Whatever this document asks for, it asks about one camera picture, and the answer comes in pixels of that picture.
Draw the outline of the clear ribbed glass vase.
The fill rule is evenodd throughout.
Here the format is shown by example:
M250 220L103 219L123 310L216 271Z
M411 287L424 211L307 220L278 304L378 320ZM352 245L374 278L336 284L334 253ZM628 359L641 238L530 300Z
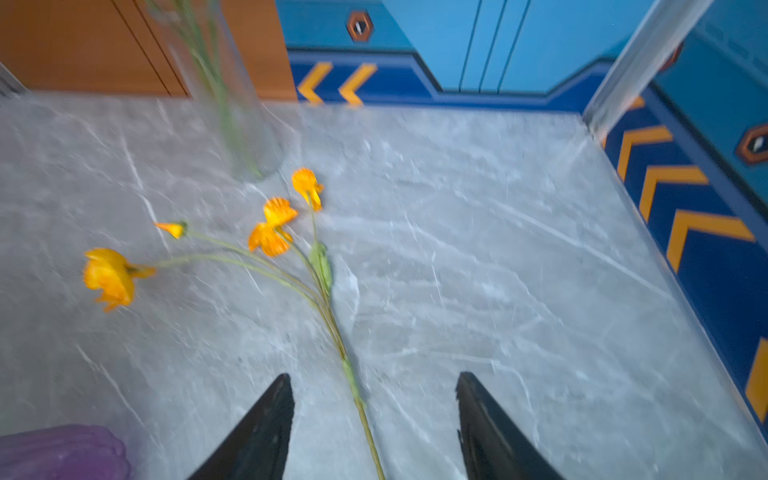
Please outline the clear ribbed glass vase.
M148 1L146 5L233 176L256 183L276 172L283 159L282 146L221 3Z

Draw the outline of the orange cosmos flower stem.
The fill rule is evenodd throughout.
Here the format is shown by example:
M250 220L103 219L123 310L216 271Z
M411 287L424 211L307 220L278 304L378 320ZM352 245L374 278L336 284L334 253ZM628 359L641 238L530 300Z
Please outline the orange cosmos flower stem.
M247 245L241 247L191 229L185 221L156 222L154 226L180 240L192 237L222 249L219 253L192 253L175 256L152 265L130 262L121 253L109 248L95 248L84 253L82 273L84 285L100 293L96 301L106 312L131 305L135 299L135 283L150 278L159 270L180 267L199 261L235 265L256 272L305 299L322 319L330 339L338 352L347 384L359 415L360 423L370 450L377 477L386 473L374 439L363 400L362 390L353 365L351 349L345 344L334 312L332 289L333 272L327 247L320 241L316 213L323 209L321 195L324 186L308 168L300 168L291 175L291 185L306 204L312 227L312 242L304 250L287 231L291 222L300 216L291 201L272 197L263 206L263 220L251 231Z

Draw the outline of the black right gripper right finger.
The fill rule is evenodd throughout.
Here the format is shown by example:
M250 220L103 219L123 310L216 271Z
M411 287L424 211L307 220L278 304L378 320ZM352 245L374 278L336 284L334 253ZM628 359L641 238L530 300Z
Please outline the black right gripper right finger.
M459 375L456 398L469 479L563 479L473 373Z

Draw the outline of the purple ribbed glass vase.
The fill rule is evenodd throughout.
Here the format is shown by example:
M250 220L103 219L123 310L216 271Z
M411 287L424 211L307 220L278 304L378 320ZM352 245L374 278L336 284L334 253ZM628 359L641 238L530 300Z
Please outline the purple ribbed glass vase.
M126 447L98 425L63 425L1 438L3 479L128 479Z

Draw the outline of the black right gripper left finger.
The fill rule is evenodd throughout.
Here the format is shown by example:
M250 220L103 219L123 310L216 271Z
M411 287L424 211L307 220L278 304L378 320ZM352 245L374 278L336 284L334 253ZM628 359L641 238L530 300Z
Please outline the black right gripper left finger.
M278 375L192 479L281 480L295 401L288 374Z

